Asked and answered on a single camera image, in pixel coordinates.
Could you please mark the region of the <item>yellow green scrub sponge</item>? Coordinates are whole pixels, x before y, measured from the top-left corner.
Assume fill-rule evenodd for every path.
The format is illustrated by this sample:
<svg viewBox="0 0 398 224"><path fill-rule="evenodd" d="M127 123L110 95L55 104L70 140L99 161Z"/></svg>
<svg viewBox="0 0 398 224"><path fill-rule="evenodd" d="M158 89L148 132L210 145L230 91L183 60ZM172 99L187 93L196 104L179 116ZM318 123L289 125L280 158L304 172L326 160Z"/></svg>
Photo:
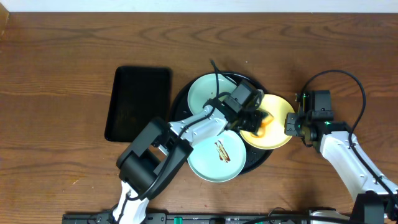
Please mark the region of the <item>yellow green scrub sponge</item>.
<svg viewBox="0 0 398 224"><path fill-rule="evenodd" d="M254 138L263 138L265 136L267 126L270 125L273 120L273 115L270 113L266 113L265 118L261 121L259 129L251 133L251 136Z"/></svg>

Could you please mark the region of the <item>yellow plate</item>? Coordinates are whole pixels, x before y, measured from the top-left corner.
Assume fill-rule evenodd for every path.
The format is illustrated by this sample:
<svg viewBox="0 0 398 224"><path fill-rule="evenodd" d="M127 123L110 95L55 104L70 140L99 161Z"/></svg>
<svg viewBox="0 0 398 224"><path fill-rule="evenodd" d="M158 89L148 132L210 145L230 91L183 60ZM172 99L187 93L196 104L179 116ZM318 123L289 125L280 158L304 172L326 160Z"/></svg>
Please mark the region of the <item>yellow plate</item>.
<svg viewBox="0 0 398 224"><path fill-rule="evenodd" d="M240 135L258 149L271 150L283 146L291 138L285 134L284 126L287 114L294 112L293 107L280 96L265 94L259 109L268 112L273 120L260 128L258 136L247 131L240 131Z"/></svg>

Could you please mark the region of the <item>light blue plate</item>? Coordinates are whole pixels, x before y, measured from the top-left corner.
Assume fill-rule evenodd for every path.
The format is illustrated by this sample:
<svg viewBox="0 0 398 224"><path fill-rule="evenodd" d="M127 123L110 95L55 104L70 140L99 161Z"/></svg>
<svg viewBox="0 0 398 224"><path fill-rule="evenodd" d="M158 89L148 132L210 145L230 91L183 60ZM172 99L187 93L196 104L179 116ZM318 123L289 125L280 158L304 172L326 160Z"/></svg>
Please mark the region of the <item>light blue plate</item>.
<svg viewBox="0 0 398 224"><path fill-rule="evenodd" d="M209 182L235 178L246 163L243 140L234 131L224 131L193 147L187 159L192 171Z"/></svg>
<svg viewBox="0 0 398 224"><path fill-rule="evenodd" d="M203 110L205 103L218 93L219 100L223 101L226 97L221 96L222 93L231 93L237 84L218 75L218 85L216 85L216 75L210 73L198 78L193 82L188 91L188 107L192 114L198 114Z"/></svg>

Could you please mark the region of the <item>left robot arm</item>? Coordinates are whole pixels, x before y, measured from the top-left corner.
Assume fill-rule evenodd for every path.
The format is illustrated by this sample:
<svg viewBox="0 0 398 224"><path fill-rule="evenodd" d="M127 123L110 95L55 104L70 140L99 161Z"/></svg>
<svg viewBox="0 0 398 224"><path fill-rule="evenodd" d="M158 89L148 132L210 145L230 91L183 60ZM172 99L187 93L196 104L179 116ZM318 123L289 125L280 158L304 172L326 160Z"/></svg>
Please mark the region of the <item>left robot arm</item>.
<svg viewBox="0 0 398 224"><path fill-rule="evenodd" d="M196 115L150 121L117 159L122 192L113 223L141 223L149 201L169 185L195 145L226 130L256 132L265 117L259 109L263 96L243 80L231 93L217 91Z"/></svg>

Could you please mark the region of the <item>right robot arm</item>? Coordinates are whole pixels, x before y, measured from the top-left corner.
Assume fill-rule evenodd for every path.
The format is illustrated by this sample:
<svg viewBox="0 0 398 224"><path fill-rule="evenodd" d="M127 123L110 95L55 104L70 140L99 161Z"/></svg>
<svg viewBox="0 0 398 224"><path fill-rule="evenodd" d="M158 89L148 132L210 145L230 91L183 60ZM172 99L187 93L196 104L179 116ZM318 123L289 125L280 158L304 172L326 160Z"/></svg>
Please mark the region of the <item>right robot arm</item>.
<svg viewBox="0 0 398 224"><path fill-rule="evenodd" d="M354 207L351 222L397 221L397 184L370 160L344 121L335 121L328 90L306 91L296 96L298 110L287 113L285 134L299 137L336 170L348 189Z"/></svg>

